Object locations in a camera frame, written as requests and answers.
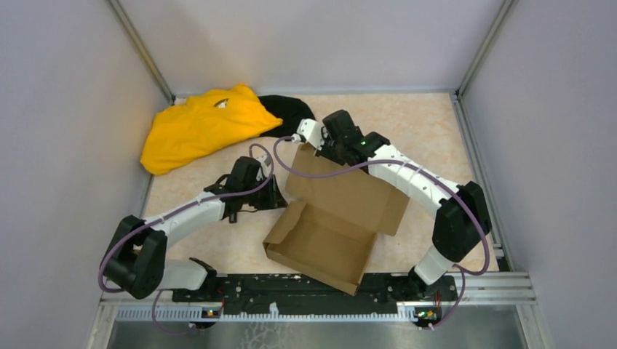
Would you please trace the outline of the brown cardboard box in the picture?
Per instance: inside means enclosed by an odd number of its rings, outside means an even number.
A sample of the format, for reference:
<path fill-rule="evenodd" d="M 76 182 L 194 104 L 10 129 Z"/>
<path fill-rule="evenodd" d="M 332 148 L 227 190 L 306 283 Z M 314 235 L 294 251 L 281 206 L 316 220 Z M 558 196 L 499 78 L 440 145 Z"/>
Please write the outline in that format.
<path fill-rule="evenodd" d="M 409 198 L 361 169 L 298 147 L 285 183 L 293 197 L 263 240 L 267 257 L 328 286 L 355 295 L 378 234 L 395 236 Z"/>

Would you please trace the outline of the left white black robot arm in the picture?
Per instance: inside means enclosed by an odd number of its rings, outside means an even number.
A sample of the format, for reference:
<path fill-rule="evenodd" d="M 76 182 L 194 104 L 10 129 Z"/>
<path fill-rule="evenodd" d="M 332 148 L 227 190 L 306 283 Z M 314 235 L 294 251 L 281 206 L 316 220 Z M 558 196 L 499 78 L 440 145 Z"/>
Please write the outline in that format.
<path fill-rule="evenodd" d="M 126 292 L 137 300 L 162 290 L 183 290 L 201 301 L 211 300 L 218 291 L 216 270 L 194 257 L 171 260 L 167 251 L 212 223 L 234 224 L 240 212 L 285 207 L 272 158 L 242 156 L 230 173 L 187 203 L 147 219 L 123 218 L 100 264 L 99 286 L 104 292 Z"/>

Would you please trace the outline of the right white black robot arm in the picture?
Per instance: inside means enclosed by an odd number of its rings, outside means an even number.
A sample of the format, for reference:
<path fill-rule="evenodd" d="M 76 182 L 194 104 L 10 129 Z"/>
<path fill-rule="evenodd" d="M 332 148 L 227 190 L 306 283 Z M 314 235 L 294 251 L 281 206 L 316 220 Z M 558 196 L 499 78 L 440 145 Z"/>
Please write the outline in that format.
<path fill-rule="evenodd" d="M 377 132 L 363 134 L 350 114 L 339 110 L 311 126 L 299 127 L 316 155 L 336 164 L 362 169 L 368 175 L 394 186 L 421 204 L 434 217 L 431 246 L 421 261 L 410 269 L 410 291 L 419 300 L 438 290 L 438 280 L 457 267 L 477 245 L 482 246 L 484 263 L 490 264 L 487 235 L 492 230 L 485 194 L 480 185 L 462 185 L 447 180 L 416 163 Z"/>

